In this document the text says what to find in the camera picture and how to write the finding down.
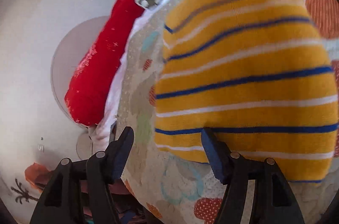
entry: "red fabric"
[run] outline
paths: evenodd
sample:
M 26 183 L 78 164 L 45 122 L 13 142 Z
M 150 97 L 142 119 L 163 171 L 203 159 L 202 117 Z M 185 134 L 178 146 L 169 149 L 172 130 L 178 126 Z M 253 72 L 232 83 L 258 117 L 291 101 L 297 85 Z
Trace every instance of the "red fabric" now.
M 120 66 L 126 41 L 135 19 L 143 11 L 134 0 L 116 1 L 110 19 L 79 63 L 65 95 L 75 122 L 92 126 L 103 118 L 108 91 Z

